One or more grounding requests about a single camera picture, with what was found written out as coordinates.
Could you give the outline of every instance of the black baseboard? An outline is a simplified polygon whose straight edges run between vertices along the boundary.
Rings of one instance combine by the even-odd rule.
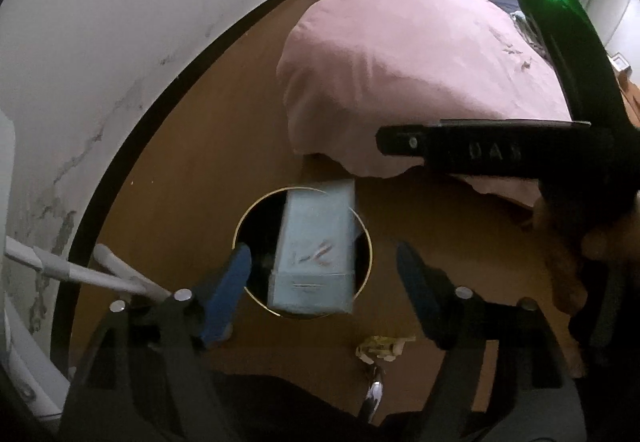
[[[267,0],[238,20],[188,64],[158,96],[158,99],[133,128],[98,183],[72,241],[68,257],[70,262],[85,266],[89,263],[95,242],[111,205],[142,150],[162,125],[164,119],[228,47],[283,1]],[[53,312],[50,358],[63,375],[68,372],[69,341],[79,293],[80,285],[77,283],[60,283],[56,307]]]

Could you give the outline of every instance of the pink bedspread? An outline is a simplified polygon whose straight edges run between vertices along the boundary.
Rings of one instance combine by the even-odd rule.
[[[488,0],[320,0],[289,34],[277,76],[295,151],[360,177],[422,162],[380,154],[383,125],[570,120],[553,69]],[[533,181],[465,180],[525,205],[538,197]]]

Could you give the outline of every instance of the brown floor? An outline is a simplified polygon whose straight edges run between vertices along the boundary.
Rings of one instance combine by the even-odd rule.
[[[288,32],[313,2],[286,0],[233,44],[162,124],[120,191],[100,242],[160,285],[188,287],[222,264],[239,218],[261,195],[300,181],[348,176],[328,159],[292,153],[274,77]],[[397,239],[410,241],[426,262],[489,301],[538,300],[577,366],[568,319],[551,305],[540,254],[514,218],[513,205],[455,180],[427,179],[420,170],[390,180],[359,179],[356,193],[374,263],[353,315],[281,319],[245,296],[233,339],[208,354],[213,367],[279,375],[356,412],[366,380],[354,347],[373,334],[415,334],[417,342],[385,365],[385,397],[376,418],[420,409],[442,353],[421,336],[396,275]],[[72,362],[112,298],[101,289],[82,289]],[[490,364],[479,407],[489,385]]]

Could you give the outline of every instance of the silver bolt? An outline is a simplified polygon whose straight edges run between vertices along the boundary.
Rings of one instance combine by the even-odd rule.
[[[109,305],[109,310],[111,310],[111,312],[122,312],[123,310],[125,310],[126,307],[127,307],[127,304],[124,303],[123,300],[117,299],[116,301],[114,301]]]
[[[189,289],[180,289],[180,291],[175,291],[174,299],[176,301],[188,301],[191,299],[191,291]]]
[[[520,305],[521,308],[524,308],[524,310],[528,310],[529,312],[533,312],[535,310],[538,310],[538,304],[536,303],[536,300],[534,300],[533,298],[530,297],[524,297],[522,298],[518,304]]]
[[[471,299],[474,297],[474,291],[468,287],[456,287],[456,296],[460,299]]]

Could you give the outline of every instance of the human hand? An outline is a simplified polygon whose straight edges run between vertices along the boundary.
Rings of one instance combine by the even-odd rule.
[[[597,227],[582,239],[580,252],[552,226],[552,217],[542,199],[533,210],[533,228],[545,258],[552,284],[554,305],[571,316],[587,302],[578,275],[585,259],[600,262],[626,262],[632,266],[631,276],[640,283],[640,204],[611,226]]]

